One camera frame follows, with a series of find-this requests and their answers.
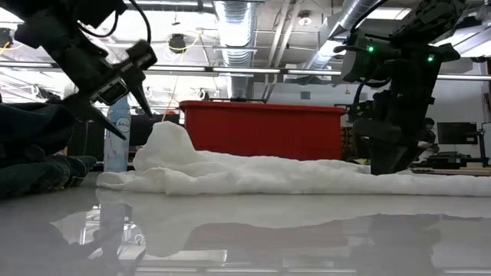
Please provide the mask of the black partition panel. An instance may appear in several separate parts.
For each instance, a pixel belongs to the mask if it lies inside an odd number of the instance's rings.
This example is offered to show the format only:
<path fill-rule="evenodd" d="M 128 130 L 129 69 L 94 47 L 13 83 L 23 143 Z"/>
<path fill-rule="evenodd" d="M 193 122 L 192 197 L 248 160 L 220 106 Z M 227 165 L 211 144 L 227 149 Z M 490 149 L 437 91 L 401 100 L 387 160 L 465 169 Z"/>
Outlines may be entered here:
<path fill-rule="evenodd" d="M 92 156 L 97 161 L 104 158 L 104 132 L 102 126 L 94 122 L 76 122 L 68 144 L 69 156 Z"/>

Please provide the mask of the brown patterned panel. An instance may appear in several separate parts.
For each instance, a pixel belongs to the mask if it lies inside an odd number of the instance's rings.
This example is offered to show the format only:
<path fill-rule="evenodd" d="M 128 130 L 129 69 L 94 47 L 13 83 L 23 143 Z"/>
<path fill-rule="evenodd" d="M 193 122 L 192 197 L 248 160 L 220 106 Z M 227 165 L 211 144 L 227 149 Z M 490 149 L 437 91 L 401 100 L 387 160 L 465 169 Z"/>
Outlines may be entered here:
<path fill-rule="evenodd" d="M 344 161 L 357 159 L 358 157 L 356 136 L 352 128 L 348 126 L 341 128 L 341 157 Z"/>

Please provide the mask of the white lace garment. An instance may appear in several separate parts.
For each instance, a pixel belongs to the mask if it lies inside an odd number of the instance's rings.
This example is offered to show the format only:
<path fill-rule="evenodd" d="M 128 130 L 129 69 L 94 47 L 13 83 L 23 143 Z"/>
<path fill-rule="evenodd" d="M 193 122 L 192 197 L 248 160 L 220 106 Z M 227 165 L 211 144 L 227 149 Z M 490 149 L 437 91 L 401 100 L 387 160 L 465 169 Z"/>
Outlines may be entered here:
<path fill-rule="evenodd" d="M 234 156 L 194 149 L 187 131 L 171 122 L 153 126 L 133 170 L 103 172 L 100 188 L 170 195 L 400 194 L 491 196 L 489 176 L 435 176 L 399 172 L 375 176 L 369 166 L 339 160 L 299 161 Z"/>

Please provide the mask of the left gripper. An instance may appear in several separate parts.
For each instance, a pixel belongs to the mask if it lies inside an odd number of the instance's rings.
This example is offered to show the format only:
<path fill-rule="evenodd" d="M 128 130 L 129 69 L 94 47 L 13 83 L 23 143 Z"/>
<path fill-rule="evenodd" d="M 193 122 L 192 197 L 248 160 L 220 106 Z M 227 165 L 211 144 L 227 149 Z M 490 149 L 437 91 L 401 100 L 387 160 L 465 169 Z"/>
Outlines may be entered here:
<path fill-rule="evenodd" d="M 84 52 L 80 57 L 69 55 L 66 64 L 61 68 L 73 81 L 77 91 L 63 99 L 63 105 L 81 121 L 94 121 L 109 130 L 122 140 L 126 137 L 102 113 L 95 108 L 90 100 L 96 100 L 96 93 L 109 81 L 121 78 L 127 85 L 128 93 L 132 93 L 141 109 L 148 117 L 152 111 L 143 91 L 144 71 L 155 65 L 157 56 L 145 40 L 140 40 L 125 50 L 127 56 L 115 63 L 110 63 L 102 53 L 90 55 Z"/>

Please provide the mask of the red plastic laundry bin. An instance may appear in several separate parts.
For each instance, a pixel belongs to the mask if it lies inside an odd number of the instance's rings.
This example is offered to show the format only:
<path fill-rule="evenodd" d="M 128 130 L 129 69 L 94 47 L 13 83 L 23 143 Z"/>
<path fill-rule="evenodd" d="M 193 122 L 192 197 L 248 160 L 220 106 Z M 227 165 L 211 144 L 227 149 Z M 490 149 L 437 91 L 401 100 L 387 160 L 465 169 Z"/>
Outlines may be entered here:
<path fill-rule="evenodd" d="M 341 158 L 340 107 L 182 101 L 196 150 L 298 160 Z"/>

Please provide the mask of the black computer monitor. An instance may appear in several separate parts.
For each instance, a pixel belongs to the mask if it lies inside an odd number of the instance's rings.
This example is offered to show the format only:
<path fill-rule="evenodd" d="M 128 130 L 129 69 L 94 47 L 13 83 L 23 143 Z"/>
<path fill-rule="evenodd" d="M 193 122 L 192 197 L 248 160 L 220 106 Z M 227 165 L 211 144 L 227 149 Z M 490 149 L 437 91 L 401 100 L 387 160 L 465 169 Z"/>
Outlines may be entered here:
<path fill-rule="evenodd" d="M 477 125 L 467 122 L 438 123 L 437 138 L 440 144 L 445 145 L 477 144 Z"/>

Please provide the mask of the person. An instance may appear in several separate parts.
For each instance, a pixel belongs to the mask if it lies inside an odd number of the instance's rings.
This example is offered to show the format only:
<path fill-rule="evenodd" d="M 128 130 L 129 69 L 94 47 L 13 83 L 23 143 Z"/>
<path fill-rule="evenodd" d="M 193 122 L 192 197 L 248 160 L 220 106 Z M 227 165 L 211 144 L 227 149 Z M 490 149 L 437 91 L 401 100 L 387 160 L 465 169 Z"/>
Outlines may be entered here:
<path fill-rule="evenodd" d="M 436 134 L 433 131 L 435 121 L 426 117 L 423 121 L 423 133 L 420 135 L 417 147 L 422 150 L 417 157 L 418 162 L 423 162 L 427 157 L 437 154 L 440 148 L 436 141 Z"/>

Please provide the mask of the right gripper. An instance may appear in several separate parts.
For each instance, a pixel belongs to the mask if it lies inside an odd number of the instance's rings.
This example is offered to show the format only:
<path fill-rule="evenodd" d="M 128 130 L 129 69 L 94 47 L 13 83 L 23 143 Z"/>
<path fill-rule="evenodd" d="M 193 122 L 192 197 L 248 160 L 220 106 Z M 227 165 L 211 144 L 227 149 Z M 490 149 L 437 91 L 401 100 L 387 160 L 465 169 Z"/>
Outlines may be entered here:
<path fill-rule="evenodd" d="M 369 140 L 416 148 L 371 147 L 371 173 L 378 176 L 403 171 L 422 153 L 417 144 L 427 109 L 435 99 L 428 91 L 382 91 L 375 93 L 372 101 L 372 118 L 357 119 L 353 123 L 354 132 Z M 353 104 L 360 102 L 361 93 L 357 92 Z"/>

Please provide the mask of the black ceiling device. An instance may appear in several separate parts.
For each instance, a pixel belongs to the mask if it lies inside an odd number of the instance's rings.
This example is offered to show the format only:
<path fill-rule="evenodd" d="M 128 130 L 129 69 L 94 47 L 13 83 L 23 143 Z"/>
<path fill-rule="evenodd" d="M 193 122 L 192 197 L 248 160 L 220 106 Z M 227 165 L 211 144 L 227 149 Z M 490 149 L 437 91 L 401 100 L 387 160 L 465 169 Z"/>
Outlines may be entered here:
<path fill-rule="evenodd" d="M 186 51 L 186 42 L 184 34 L 172 34 L 168 41 L 168 48 L 174 54 L 180 54 Z"/>
<path fill-rule="evenodd" d="M 11 29 L 0 27 L 0 48 L 10 48 L 12 42 Z"/>

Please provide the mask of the ceiling light rail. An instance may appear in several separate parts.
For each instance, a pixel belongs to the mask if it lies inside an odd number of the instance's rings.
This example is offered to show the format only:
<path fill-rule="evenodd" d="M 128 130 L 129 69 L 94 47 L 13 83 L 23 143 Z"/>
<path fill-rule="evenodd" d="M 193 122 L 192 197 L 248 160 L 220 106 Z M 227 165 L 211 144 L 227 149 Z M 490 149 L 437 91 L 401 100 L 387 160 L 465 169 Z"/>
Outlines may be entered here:
<path fill-rule="evenodd" d="M 27 61 L 0 61 L 0 67 L 25 69 L 30 71 L 61 71 L 55 63 L 27 62 Z M 288 68 L 259 68 L 259 67 L 210 67 L 210 66 L 182 66 L 157 65 L 145 70 L 149 74 L 288 74 L 306 76 L 341 76 L 341 71 L 335 70 L 303 70 Z M 472 74 L 439 74 L 438 80 L 445 81 L 491 81 L 491 75 Z"/>

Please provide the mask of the black desk equipment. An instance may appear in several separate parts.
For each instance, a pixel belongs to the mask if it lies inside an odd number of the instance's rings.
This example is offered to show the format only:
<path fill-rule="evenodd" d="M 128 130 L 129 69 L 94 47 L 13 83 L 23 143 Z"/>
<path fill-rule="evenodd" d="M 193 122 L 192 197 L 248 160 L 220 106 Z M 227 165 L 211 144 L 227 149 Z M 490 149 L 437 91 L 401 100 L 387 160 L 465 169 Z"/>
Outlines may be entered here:
<path fill-rule="evenodd" d="M 427 157 L 421 157 L 412 163 L 412 167 L 431 169 L 460 169 L 466 167 L 466 155 L 458 152 L 441 152 Z"/>

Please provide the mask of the ribbed silver ceiling duct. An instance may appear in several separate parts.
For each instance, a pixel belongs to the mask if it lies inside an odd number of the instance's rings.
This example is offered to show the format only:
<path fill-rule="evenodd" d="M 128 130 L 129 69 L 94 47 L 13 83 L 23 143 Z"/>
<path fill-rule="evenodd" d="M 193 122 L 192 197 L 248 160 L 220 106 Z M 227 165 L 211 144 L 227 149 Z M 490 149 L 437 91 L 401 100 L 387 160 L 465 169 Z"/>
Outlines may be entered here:
<path fill-rule="evenodd" d="M 256 3 L 214 1 L 222 59 L 226 67 L 251 67 Z"/>

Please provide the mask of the dark denim jeans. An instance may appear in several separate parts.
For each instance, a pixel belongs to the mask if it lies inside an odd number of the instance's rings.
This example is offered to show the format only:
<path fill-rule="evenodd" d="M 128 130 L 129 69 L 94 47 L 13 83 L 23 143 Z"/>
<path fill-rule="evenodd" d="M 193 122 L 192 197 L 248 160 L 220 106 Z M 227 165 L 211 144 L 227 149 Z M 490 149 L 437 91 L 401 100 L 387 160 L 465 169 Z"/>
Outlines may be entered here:
<path fill-rule="evenodd" d="M 73 114 L 61 105 L 0 103 L 0 199 L 82 183 L 97 159 L 60 154 L 75 123 Z"/>

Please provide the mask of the light blue air freshener bottle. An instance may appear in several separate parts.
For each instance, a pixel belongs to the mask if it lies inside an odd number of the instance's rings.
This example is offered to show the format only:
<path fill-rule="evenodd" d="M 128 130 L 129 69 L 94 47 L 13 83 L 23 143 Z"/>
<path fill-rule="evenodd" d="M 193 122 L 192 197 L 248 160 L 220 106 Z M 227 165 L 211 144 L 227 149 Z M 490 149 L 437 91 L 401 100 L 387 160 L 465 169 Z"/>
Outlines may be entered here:
<path fill-rule="evenodd" d="M 106 131 L 104 139 L 104 171 L 126 172 L 130 148 L 130 105 L 127 96 L 120 98 L 107 112 L 108 120 L 124 135 L 125 139 Z"/>

